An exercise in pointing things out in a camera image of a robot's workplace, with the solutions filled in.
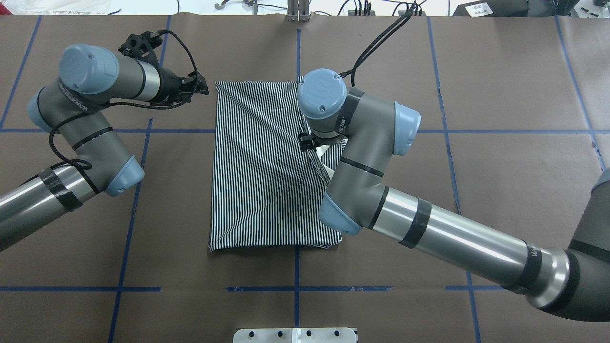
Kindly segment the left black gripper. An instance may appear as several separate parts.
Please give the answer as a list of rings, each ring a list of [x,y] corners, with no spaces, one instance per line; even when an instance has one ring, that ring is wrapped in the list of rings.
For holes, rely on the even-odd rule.
[[[205,77],[193,71],[187,77],[179,77],[172,71],[162,71],[160,87],[160,104],[177,104],[191,102],[194,94],[209,95]]]

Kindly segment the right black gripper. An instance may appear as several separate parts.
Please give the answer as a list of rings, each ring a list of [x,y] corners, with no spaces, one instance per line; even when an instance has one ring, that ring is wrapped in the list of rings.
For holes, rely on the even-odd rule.
[[[298,134],[298,143],[300,152],[313,150],[320,146],[333,145],[334,131],[320,132],[314,130],[311,134],[303,132]]]

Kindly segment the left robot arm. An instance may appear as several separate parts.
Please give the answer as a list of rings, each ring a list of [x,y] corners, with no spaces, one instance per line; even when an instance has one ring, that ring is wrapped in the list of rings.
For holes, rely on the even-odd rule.
[[[118,53],[84,44],[64,50],[58,78],[28,103],[32,123],[49,135],[60,161],[1,198],[1,249],[79,209],[99,193],[120,195],[144,171],[102,111],[113,106],[172,109],[209,93],[194,69],[179,77],[162,68],[154,46],[130,38]]]

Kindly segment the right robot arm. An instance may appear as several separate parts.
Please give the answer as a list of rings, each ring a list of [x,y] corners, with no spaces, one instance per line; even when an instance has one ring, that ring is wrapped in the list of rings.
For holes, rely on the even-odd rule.
[[[406,155],[416,138],[418,111],[347,87],[327,68],[302,78],[297,101],[311,128],[298,136],[301,150],[348,139],[318,211],[329,228],[349,235],[368,228],[521,294],[538,310],[609,321],[608,170],[569,246],[540,248],[383,183],[391,157]]]

